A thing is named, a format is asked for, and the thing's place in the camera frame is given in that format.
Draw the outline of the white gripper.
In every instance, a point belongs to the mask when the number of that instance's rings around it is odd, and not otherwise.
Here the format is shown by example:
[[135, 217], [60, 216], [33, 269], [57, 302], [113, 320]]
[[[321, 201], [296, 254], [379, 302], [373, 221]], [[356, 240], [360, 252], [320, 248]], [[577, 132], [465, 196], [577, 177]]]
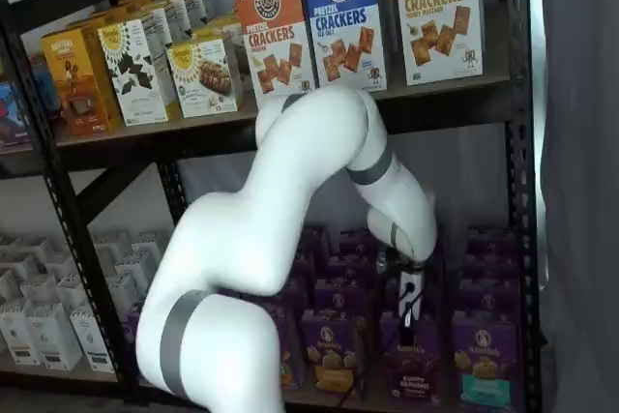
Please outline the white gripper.
[[401, 272], [398, 290], [398, 315], [401, 319], [401, 345], [415, 345], [415, 317], [420, 316], [422, 292], [425, 289], [423, 272]]

